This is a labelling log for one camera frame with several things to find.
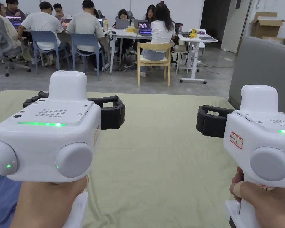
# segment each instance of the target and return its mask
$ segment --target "man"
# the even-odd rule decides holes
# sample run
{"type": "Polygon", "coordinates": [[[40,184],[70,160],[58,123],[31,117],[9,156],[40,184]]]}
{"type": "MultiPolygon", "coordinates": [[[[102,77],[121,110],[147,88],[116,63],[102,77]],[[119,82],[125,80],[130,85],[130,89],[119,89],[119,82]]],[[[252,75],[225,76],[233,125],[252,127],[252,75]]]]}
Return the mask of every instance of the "man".
{"type": "MultiPolygon", "coordinates": [[[[80,34],[94,34],[98,38],[98,41],[104,37],[101,24],[98,19],[93,16],[94,3],[91,0],[84,0],[82,2],[83,12],[73,16],[73,19],[67,27],[69,33],[80,33],[80,34]]],[[[98,42],[100,50],[104,51],[104,47],[98,42]]],[[[78,46],[77,47],[82,53],[91,54],[94,52],[95,47],[91,46],[78,46]]],[[[97,68],[96,55],[91,56],[91,62],[94,68],[97,68]]],[[[99,68],[102,69],[102,58],[99,55],[99,68]]]]}
{"type": "Polygon", "coordinates": [[[59,4],[59,3],[54,4],[54,9],[56,11],[55,17],[61,18],[61,19],[71,19],[72,18],[71,15],[64,13],[64,11],[62,10],[61,4],[59,4]]]}
{"type": "Polygon", "coordinates": [[[26,15],[18,9],[18,0],[6,0],[6,15],[10,17],[21,17],[21,21],[24,21],[26,15]]]}
{"type": "MultiPolygon", "coordinates": [[[[65,30],[58,19],[52,16],[53,7],[51,3],[44,1],[41,2],[39,6],[41,12],[28,15],[19,26],[18,39],[21,39],[25,29],[34,31],[52,31],[56,35],[59,51],[63,51],[64,48],[69,51],[70,45],[66,42],[61,42],[57,37],[57,33],[65,33],[65,30]]],[[[48,42],[37,42],[37,45],[42,50],[52,50],[55,47],[54,43],[48,42]]]]}

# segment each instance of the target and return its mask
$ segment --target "gray sofa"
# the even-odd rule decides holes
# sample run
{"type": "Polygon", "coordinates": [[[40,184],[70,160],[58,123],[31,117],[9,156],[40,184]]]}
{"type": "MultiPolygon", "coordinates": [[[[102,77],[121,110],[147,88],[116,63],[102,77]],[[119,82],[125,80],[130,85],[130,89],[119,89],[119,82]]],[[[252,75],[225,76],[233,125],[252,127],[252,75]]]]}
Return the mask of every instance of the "gray sofa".
{"type": "Polygon", "coordinates": [[[244,38],[236,60],[229,103],[239,109],[244,85],[266,85],[277,89],[279,111],[285,112],[285,45],[267,40],[244,38]]]}

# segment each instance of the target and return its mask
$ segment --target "concrete floor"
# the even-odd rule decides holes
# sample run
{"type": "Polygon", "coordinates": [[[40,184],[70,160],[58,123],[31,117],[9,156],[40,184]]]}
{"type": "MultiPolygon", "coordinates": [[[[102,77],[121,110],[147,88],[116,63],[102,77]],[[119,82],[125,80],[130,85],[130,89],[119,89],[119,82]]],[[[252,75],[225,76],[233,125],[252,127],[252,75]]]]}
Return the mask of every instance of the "concrete floor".
{"type": "MultiPolygon", "coordinates": [[[[141,87],[138,87],[136,71],[101,73],[100,81],[97,81],[97,73],[88,72],[87,91],[110,92],[110,93],[143,93],[143,94],[179,94],[179,95],[202,95],[220,96],[228,99],[230,82],[233,74],[235,54],[224,52],[217,47],[206,47],[205,54],[201,58],[209,67],[200,68],[196,78],[207,79],[207,84],[180,83],[180,77],[191,77],[191,72],[186,74],[180,70],[178,75],[171,69],[171,84],[167,86],[164,81],[164,71],[155,69],[147,73],[147,78],[141,78],[141,87]]],[[[36,74],[34,66],[32,72],[26,69],[15,68],[9,77],[5,77],[5,69],[0,66],[0,91],[2,90],[39,90],[49,89],[49,81],[54,67],[39,67],[36,74]]],[[[83,70],[82,64],[77,65],[77,70],[83,70]]]]}

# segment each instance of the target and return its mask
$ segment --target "green indicator light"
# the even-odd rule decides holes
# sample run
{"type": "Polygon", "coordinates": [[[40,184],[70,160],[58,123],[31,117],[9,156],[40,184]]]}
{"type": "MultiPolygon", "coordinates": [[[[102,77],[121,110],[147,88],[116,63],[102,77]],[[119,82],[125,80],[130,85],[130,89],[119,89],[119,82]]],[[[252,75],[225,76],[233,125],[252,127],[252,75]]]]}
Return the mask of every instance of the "green indicator light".
{"type": "Polygon", "coordinates": [[[55,127],[64,127],[64,126],[66,126],[65,123],[18,122],[18,124],[38,125],[38,126],[55,126],[55,127]]]}

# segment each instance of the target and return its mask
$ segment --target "blue plastic chair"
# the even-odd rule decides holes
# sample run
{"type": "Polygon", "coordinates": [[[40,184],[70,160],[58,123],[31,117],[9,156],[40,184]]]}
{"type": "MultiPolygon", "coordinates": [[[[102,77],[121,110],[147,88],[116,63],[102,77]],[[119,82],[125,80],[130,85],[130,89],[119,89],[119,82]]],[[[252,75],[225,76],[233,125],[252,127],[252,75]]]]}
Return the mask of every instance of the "blue plastic chair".
{"type": "Polygon", "coordinates": [[[99,80],[99,54],[102,54],[102,64],[105,72],[105,58],[104,53],[102,50],[99,50],[98,47],[98,40],[97,37],[94,34],[78,34],[78,33],[72,33],[72,52],[73,52],[73,70],[76,71],[76,60],[75,60],[75,54],[78,53],[79,55],[83,56],[83,67],[84,72],[86,72],[86,57],[90,55],[96,55],[97,59],[97,79],[99,80]],[[84,54],[80,50],[77,49],[78,45],[83,46],[92,46],[95,47],[95,50],[92,54],[84,54]]]}
{"type": "MultiPolygon", "coordinates": [[[[58,63],[58,71],[60,71],[60,61],[59,61],[59,48],[58,48],[58,43],[57,43],[57,38],[55,34],[51,31],[30,31],[31,36],[33,38],[33,47],[34,47],[34,58],[37,60],[37,53],[38,51],[43,52],[43,53],[49,53],[51,51],[56,52],[57,56],[57,63],[58,63]],[[37,42],[49,42],[49,43],[54,43],[55,47],[52,50],[42,50],[38,47],[37,42]]],[[[67,64],[70,67],[69,64],[69,54],[67,53],[67,50],[64,49],[65,52],[65,58],[67,60],[67,64]]],[[[38,74],[38,64],[36,62],[36,73],[38,74]]]]}

